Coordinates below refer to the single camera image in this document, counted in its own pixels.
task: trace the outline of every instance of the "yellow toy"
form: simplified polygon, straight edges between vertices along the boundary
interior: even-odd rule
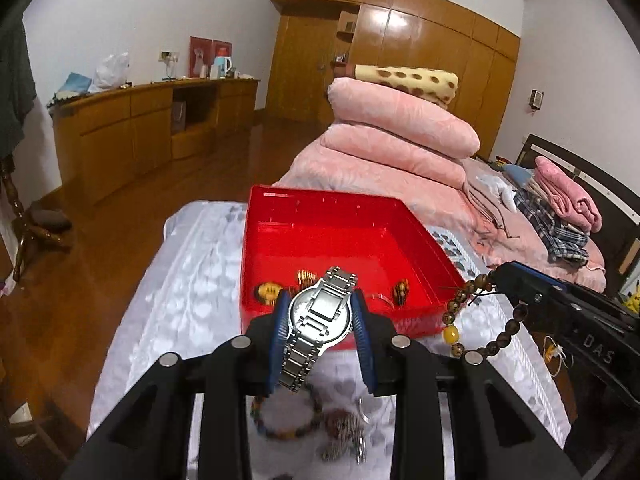
[[[640,280],[636,282],[635,293],[629,293],[623,305],[636,314],[640,313]]]

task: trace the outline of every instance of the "silver wristwatch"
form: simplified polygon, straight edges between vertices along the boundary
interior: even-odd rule
[[[278,382],[292,392],[304,384],[316,359],[351,332],[350,299],[357,281],[355,274],[331,267],[289,304],[289,335]]]

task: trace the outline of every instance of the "wooden wardrobe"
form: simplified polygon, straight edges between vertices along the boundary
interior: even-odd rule
[[[490,156],[507,105],[520,38],[447,0],[273,0],[280,8],[266,111],[297,121],[333,120],[326,100],[332,61],[419,66],[455,73],[449,111],[480,137]],[[345,13],[356,16],[344,30]]]

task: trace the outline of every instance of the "picture frame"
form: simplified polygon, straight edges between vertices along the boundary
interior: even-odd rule
[[[213,63],[213,60],[218,56],[231,57],[232,49],[233,44],[229,43],[228,41],[213,40],[211,63]]]
[[[213,42],[207,38],[189,38],[189,77],[200,77],[205,65],[210,65]]]

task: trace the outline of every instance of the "kettle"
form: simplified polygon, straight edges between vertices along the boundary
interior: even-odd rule
[[[231,70],[231,67],[234,65],[229,56],[217,56],[216,59],[213,60],[213,64],[217,67],[220,67],[220,77],[226,77],[226,74]]]

